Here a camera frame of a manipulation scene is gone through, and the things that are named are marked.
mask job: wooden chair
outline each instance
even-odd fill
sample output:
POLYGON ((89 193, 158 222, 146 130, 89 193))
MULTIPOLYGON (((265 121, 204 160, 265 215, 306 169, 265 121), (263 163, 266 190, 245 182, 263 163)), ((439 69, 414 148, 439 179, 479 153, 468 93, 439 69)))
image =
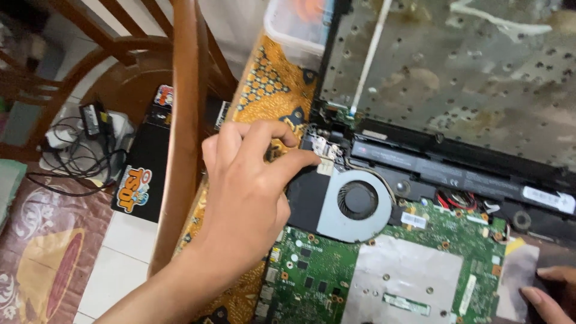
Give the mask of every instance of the wooden chair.
POLYGON ((81 102, 91 101, 94 94, 98 94, 104 107, 126 113, 138 125, 156 88, 172 83, 175 88, 173 119, 157 244, 150 263, 150 274, 153 274, 171 259, 200 181, 203 167, 200 145, 207 135, 203 123, 206 95, 231 101, 237 80, 196 0, 170 0, 174 27, 156 0, 140 0, 168 37, 145 34, 117 0, 99 1, 132 36, 111 37, 71 0, 48 1, 99 45, 80 60, 63 81, 35 76, 0 51, 0 59, 11 67, 0 71, 0 96, 42 107, 41 118, 26 144, 0 143, 0 158, 38 161, 40 152, 36 148, 61 106, 78 83, 110 56, 118 63, 94 83, 81 102))

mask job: orange patterned fabric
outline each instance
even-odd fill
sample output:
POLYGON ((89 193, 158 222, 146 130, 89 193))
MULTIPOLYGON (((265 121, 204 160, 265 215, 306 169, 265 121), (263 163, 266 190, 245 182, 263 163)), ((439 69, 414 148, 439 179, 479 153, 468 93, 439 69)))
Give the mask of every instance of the orange patterned fabric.
MULTIPOLYGON (((251 123, 258 119, 277 119, 290 125, 298 138, 303 135, 316 87, 316 73, 288 62, 280 45, 262 36, 254 49, 244 79, 232 103, 228 120, 251 123)), ((272 140, 266 154, 273 161, 287 149, 280 140, 272 140)), ((175 254, 194 239, 202 226, 206 206, 207 179, 200 184, 175 254)), ((208 304, 193 323, 245 324, 252 319, 258 301, 265 258, 243 275, 236 284, 208 304)))

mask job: cooling fan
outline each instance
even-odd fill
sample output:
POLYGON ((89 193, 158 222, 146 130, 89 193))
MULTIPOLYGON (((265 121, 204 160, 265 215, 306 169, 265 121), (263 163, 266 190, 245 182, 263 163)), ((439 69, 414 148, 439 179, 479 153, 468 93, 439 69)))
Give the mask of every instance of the cooling fan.
POLYGON ((317 232, 343 242, 364 242, 382 231, 391 213, 390 194, 378 177, 367 171, 334 168, 317 232))
POLYGON ((368 182, 348 182, 338 191, 338 207, 350 219, 364 220, 374 214, 376 206, 378 193, 368 182))

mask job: black box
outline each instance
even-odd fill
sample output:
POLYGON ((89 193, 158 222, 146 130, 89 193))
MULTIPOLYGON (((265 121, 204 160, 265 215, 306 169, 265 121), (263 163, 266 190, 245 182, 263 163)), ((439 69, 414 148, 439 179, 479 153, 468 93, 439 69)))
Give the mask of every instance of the black box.
POLYGON ((113 210, 158 222, 168 162, 172 100, 172 87, 161 85, 126 158, 112 197, 113 210))

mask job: floor mat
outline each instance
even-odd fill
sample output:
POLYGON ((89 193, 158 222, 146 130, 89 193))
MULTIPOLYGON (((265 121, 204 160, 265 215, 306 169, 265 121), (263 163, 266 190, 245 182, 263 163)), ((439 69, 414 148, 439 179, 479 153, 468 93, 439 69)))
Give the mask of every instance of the floor mat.
MULTIPOLYGON (((28 171, 41 172, 38 164, 28 171)), ((70 179, 39 178, 66 192, 70 179)), ((0 323, 72 323, 112 218, 111 197, 68 197, 24 179, 0 234, 0 323)))

